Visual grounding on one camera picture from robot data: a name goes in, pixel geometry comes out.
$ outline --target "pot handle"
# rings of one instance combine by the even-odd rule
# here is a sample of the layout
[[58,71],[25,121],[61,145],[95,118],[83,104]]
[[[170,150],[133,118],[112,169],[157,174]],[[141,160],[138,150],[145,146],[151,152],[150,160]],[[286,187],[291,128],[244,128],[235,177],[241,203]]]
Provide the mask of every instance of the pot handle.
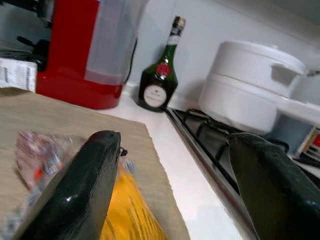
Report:
[[288,117],[312,126],[320,127],[320,105],[281,97],[277,108],[282,114]]
[[273,62],[271,64],[272,68],[280,68],[280,69],[286,69],[289,70],[290,72],[294,73],[295,75],[301,75],[303,76],[305,74],[304,71],[300,70],[300,69],[296,69],[290,65],[284,64],[282,62]]

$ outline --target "red kitchen appliance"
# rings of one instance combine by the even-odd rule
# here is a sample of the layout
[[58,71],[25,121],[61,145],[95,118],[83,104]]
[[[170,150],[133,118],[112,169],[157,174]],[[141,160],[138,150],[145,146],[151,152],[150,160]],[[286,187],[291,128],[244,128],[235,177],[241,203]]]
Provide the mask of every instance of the red kitchen appliance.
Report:
[[148,0],[56,0],[36,92],[92,109],[118,105]]

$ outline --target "white wall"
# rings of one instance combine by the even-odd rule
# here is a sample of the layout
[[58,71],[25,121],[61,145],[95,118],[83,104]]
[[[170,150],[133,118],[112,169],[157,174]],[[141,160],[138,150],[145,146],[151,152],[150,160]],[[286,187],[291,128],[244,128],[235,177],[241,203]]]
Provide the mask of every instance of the white wall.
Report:
[[51,30],[36,13],[7,3],[0,6],[0,49],[30,49],[16,40],[25,37],[34,44],[40,39],[50,39]]
[[225,40],[277,45],[309,68],[320,63],[320,27],[271,3],[262,0],[149,0],[141,20],[129,84],[138,85],[141,72],[159,57],[175,15],[186,18],[174,59],[179,81],[175,98],[188,99],[188,103],[197,102],[219,44]]

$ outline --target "white pot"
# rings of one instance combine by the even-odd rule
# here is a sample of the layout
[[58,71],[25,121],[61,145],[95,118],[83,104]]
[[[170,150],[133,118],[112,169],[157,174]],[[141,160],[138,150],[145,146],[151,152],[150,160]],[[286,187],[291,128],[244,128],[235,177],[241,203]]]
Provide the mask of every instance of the white pot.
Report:
[[280,113],[320,126],[320,107],[301,103],[228,76],[212,74],[199,98],[203,112],[245,132],[271,132]]
[[290,97],[306,67],[294,56],[248,41],[223,42],[208,78],[219,74]]

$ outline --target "green bottle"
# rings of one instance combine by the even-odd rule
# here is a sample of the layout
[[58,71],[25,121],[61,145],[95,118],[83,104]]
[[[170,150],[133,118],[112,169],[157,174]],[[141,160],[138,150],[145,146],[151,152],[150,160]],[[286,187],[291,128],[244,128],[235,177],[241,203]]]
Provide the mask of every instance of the green bottle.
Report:
[[174,68],[174,55],[186,20],[176,16],[160,59],[146,68],[141,75],[136,103],[154,112],[163,112],[178,86]]

